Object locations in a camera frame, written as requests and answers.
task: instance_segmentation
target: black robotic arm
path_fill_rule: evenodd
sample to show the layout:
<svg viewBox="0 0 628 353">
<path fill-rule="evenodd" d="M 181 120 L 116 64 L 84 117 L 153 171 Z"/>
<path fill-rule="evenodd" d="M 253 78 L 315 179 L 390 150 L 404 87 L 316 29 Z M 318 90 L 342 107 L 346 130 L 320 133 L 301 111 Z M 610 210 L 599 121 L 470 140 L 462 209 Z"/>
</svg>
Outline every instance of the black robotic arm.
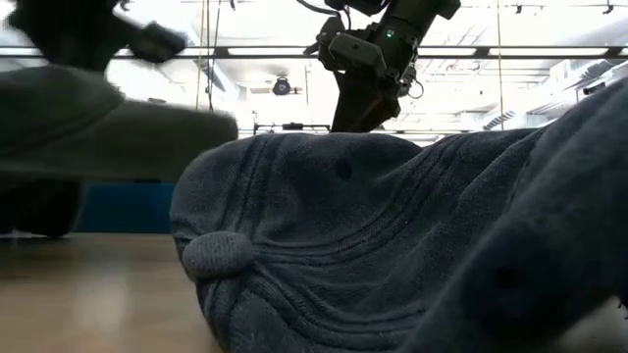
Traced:
<svg viewBox="0 0 628 353">
<path fill-rule="evenodd" d="M 385 11 L 378 24 L 345 29 L 340 17 L 331 17 L 317 35 L 325 69 L 334 72 L 340 97 L 332 132 L 368 132 L 396 117 L 398 97 L 416 79 L 418 46 L 436 16 L 451 19 L 459 0 L 325 0 L 340 11 L 345 6 L 367 16 Z"/>
</svg>

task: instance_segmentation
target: blurry object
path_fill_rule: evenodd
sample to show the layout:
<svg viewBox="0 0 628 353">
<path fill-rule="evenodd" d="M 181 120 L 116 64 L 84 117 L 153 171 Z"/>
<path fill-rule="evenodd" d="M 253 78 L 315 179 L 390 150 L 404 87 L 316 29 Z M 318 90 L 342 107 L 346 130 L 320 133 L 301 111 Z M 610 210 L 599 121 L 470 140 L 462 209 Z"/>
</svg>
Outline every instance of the blurry object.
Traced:
<svg viewBox="0 0 628 353">
<path fill-rule="evenodd" d="M 22 30 L 49 62 L 99 73 L 127 46 L 151 63 L 184 50 L 185 39 L 160 25 L 139 28 L 116 17 L 118 5 L 118 0 L 17 0 L 9 24 Z"/>
<path fill-rule="evenodd" d="M 128 3 L 118 0 L 17 0 L 8 23 L 25 33 L 50 63 L 83 69 L 98 76 L 104 76 L 115 53 L 125 47 L 129 47 L 137 58 L 151 63 L 163 63 L 184 50 L 186 39 L 179 34 L 156 23 L 141 28 L 116 17 L 114 8 L 120 5 L 124 11 Z M 36 105 L 37 97 L 44 97 L 55 106 L 65 102 L 64 109 L 45 106 L 45 113 L 36 114 L 22 111 L 24 107 L 18 104 L 18 107 L 8 107 L 8 112 L 13 114 L 0 115 L 6 119 L 5 131 L 10 133 L 17 129 L 13 132 L 23 133 L 0 136 L 0 140 L 16 136 L 22 139 L 15 144 L 0 144 L 5 152 L 0 161 L 2 170 L 27 175 L 7 185 L 12 194 L 2 194 L 0 201 L 9 203 L 15 210 L 14 217 L 7 214 L 1 220 L 3 231 L 17 228 L 61 236 L 71 231 L 79 213 L 83 177 L 177 179 L 191 159 L 217 145 L 214 144 L 217 134 L 221 135 L 218 144 L 237 137 L 236 123 L 231 119 L 215 120 L 205 114 L 165 107 L 165 102 L 160 105 L 123 103 L 124 96 L 102 78 L 61 68 L 38 70 L 5 73 L 0 81 L 0 91 L 6 102 L 18 103 L 9 100 L 11 96 L 21 96 L 20 99 L 31 106 Z M 58 96 L 58 89 L 51 84 L 66 88 L 59 92 L 62 96 Z M 72 121 L 63 122 L 71 111 L 74 111 Z M 124 121 L 115 123 L 118 122 L 113 119 L 115 117 Z M 91 123 L 82 125 L 85 119 Z M 21 123 L 11 125 L 8 122 Z M 46 133 L 38 129 L 48 125 L 50 129 Z M 199 134 L 196 139 L 190 139 L 192 131 Z M 134 139 L 115 137 L 127 134 Z M 177 148 L 171 145 L 174 139 L 178 139 L 174 142 Z M 40 144 L 28 147 L 35 140 L 40 140 Z M 131 144 L 125 151 L 119 150 L 125 145 L 124 141 Z M 185 141 L 184 149 L 181 149 L 181 141 Z M 146 149 L 146 156 L 141 153 L 142 148 Z M 175 150 L 187 152 L 182 155 L 174 153 Z M 131 159 L 125 162 L 125 156 Z"/>
</svg>

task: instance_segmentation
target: fabric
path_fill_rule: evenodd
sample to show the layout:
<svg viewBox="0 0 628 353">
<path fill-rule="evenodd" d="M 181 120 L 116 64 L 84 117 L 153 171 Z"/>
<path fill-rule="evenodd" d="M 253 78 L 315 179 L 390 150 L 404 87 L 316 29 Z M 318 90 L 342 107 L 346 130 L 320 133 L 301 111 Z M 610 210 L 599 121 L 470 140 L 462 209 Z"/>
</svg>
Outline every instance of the fabric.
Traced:
<svg viewBox="0 0 628 353">
<path fill-rule="evenodd" d="M 86 179 L 175 181 L 237 138 L 230 117 L 126 100 L 101 75 L 49 65 L 0 73 L 0 233 L 60 236 Z"/>
<path fill-rule="evenodd" d="M 0 171 L 177 180 L 237 138 L 227 116 L 126 100 L 102 76 L 46 66 L 0 74 Z"/>
<path fill-rule="evenodd" d="M 627 131 L 622 80 L 424 149 L 239 140 L 184 172 L 177 250 L 226 352 L 531 352 L 625 293 Z"/>
</svg>

